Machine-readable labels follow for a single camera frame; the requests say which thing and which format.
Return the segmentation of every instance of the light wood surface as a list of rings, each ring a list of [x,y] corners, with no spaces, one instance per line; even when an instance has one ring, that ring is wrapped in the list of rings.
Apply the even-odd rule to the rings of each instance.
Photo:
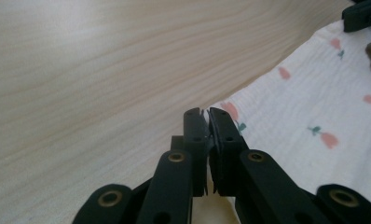
[[[151,177],[183,113],[250,84],[345,0],[0,1],[0,223],[71,223]],[[238,223],[218,196],[193,223]]]

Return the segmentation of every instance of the brass insert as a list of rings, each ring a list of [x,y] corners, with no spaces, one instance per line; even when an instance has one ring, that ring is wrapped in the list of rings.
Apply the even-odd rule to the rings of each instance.
[[[185,159],[185,155],[181,152],[173,152],[169,155],[168,159],[172,162],[180,162]]]
[[[264,155],[262,155],[258,152],[251,152],[251,153],[249,153],[248,158],[249,158],[250,161],[261,162],[261,161],[264,160]]]
[[[354,195],[348,193],[345,190],[342,189],[331,189],[330,197],[332,200],[334,200],[336,203],[340,203],[347,207],[357,207],[359,205],[359,202]]]
[[[101,195],[98,204],[102,207],[111,207],[121,202],[122,193],[118,190],[109,190]]]

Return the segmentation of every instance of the black object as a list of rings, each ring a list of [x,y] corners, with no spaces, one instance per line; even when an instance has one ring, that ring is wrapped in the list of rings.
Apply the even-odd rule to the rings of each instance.
[[[74,224],[187,224],[192,197],[207,193],[208,153],[214,191],[236,197],[241,223],[371,223],[371,202],[339,185],[300,189],[266,152],[249,150],[230,115],[211,108],[184,114],[184,136],[172,138],[153,178],[138,188],[107,185],[78,211]]]
[[[342,11],[344,32],[354,32],[371,26],[371,0],[353,0],[356,4]]]

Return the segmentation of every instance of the white fabric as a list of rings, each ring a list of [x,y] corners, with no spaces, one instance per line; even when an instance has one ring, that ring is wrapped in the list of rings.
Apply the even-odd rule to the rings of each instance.
[[[336,183],[371,202],[371,28],[317,31],[247,88],[212,106],[236,120],[249,148],[269,153],[311,193]]]

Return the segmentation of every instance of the wood grain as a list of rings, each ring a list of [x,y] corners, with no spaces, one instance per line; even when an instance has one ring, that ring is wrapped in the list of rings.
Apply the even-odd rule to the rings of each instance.
[[[154,173],[183,113],[269,71],[348,1],[0,1],[0,223],[71,223]],[[238,223],[227,199],[193,223]]]

